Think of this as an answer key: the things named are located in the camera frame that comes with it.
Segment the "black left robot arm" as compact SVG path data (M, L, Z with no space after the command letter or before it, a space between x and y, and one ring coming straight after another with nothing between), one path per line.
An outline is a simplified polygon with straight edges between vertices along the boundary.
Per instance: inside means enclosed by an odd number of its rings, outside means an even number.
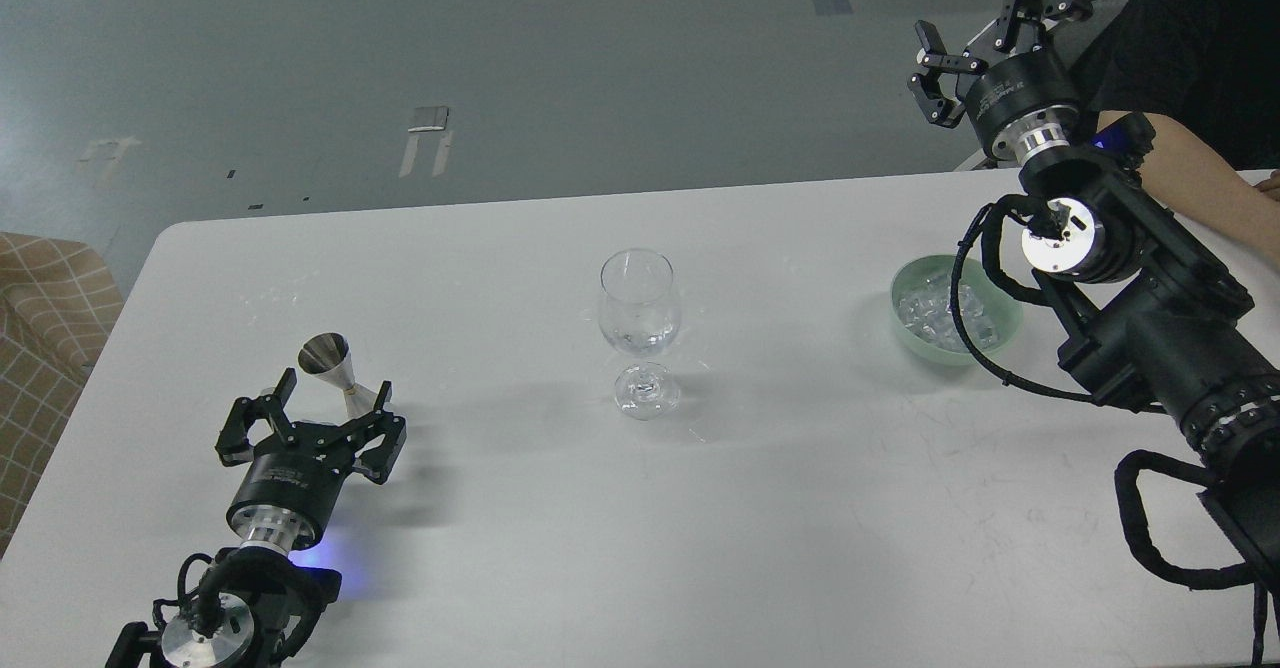
M393 386L351 386L353 413L339 425L294 421L285 404L293 369L261 395L237 399L215 444L220 462L246 466L227 511L238 544L193 554L175 596L152 605L150 622L123 626L109 667L279 667L310 640L338 599L340 572L297 566L317 546L346 480L390 477L406 422L390 408Z

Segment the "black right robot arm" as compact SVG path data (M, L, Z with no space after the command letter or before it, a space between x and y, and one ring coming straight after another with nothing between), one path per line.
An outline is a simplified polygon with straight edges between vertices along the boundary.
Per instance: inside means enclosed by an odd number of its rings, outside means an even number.
M1097 134L1082 129L1083 99L1053 49L1052 24L1088 20L1089 0L1005 0L998 17L950 52L916 22L922 50L910 90L947 129L968 118L995 161L1018 163L1021 191L979 209L957 244L948 299L980 248L986 276L1023 305L1052 308L1066 331L1059 366L1066 393L992 362L954 325L993 376L1037 395L1174 418L1197 465L1132 450L1114 472L1124 537L1152 575L1190 590L1249 586L1251 663L1265 663L1277 614L1277 369L1236 330L1253 308L1229 267L1140 186L1156 131L1129 113ZM1165 561L1149 536L1138 479L1146 468L1199 486L1199 500L1242 563L1193 569Z

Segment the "person forearm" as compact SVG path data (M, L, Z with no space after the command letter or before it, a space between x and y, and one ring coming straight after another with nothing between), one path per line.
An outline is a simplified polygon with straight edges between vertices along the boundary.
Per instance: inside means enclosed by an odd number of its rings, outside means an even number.
M1139 168L1147 193L1167 209L1279 266L1279 203L1258 195L1225 157L1174 116L1146 111L1155 129Z

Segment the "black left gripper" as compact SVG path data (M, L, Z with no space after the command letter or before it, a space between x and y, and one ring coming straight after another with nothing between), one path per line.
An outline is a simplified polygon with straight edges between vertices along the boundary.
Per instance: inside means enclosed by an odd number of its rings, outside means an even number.
M385 485L404 445L407 427L392 404L392 381L376 392L352 386L340 427L293 425L285 407L296 385L294 369L284 369L265 394L236 399L215 441L221 466L248 466L227 511L227 523L243 548L275 553L315 548L349 473ZM251 427L260 422L270 427L270 436L252 443Z

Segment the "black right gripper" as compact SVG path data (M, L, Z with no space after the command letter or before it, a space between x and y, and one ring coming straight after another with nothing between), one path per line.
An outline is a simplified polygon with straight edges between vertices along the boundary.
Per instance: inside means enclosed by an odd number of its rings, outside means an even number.
M1069 145L1080 97L1065 63L1050 45L1050 31L1093 17L1091 0L1004 0L997 17L965 45L947 52L929 20L915 20L922 52L908 88L931 125L955 129L966 111L986 157L1025 163L1047 148ZM993 63L984 59L1002 59ZM943 93L942 76L965 77L960 97Z

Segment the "person hand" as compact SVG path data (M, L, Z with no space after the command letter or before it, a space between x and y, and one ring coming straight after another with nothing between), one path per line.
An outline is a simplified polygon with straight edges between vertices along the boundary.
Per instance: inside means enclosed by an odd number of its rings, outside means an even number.
M1279 200L1280 197L1280 171L1271 171L1270 177L1263 180L1258 180L1254 186L1258 195L1263 195L1268 200Z

